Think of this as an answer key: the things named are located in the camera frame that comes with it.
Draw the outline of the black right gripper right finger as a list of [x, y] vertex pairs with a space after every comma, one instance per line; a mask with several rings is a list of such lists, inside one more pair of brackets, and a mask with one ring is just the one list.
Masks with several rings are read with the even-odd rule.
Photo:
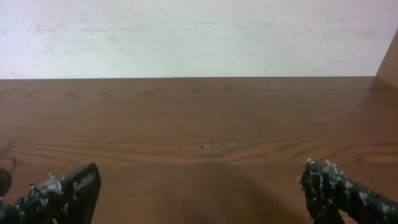
[[348, 178], [334, 163], [308, 159], [298, 180], [312, 223], [344, 223], [344, 212], [356, 223], [397, 224], [397, 201]]

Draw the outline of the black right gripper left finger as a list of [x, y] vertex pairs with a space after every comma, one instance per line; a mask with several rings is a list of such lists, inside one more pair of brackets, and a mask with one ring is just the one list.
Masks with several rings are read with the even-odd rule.
[[73, 172], [33, 182], [25, 196], [1, 204], [1, 224], [90, 224], [101, 190], [101, 177], [92, 162]]

